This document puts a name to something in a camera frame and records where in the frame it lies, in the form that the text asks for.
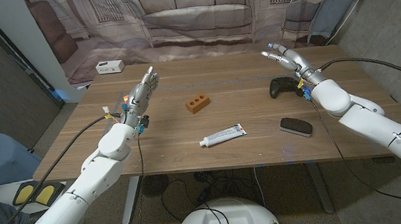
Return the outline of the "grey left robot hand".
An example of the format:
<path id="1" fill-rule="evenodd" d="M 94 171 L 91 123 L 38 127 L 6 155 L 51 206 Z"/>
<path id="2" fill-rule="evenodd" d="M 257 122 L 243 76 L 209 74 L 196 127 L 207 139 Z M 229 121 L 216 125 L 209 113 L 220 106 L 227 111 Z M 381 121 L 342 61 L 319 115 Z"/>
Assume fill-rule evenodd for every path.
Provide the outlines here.
<path id="1" fill-rule="evenodd" d="M 121 118 L 123 124 L 136 127 L 146 112 L 151 95 L 156 90 L 160 79 L 153 69 L 149 67 L 140 83 L 130 91 L 126 109 Z"/>

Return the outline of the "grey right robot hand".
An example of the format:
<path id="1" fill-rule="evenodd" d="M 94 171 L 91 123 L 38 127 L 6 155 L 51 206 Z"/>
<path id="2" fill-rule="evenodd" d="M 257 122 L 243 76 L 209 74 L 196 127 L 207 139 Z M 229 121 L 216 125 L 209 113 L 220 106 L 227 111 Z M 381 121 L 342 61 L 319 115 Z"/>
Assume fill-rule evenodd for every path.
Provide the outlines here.
<path id="1" fill-rule="evenodd" d="M 282 67 L 294 72 L 299 78 L 303 78 L 303 80 L 314 85 L 317 85 L 327 79 L 322 73 L 315 70 L 310 65 L 308 60 L 294 50 L 286 48 L 280 44 L 271 43 L 268 44 L 268 46 L 274 50 L 277 50 L 279 55 L 275 53 L 269 53 L 267 51 L 261 52 L 261 55 L 267 57 L 268 59 L 275 60 L 281 64 Z"/>

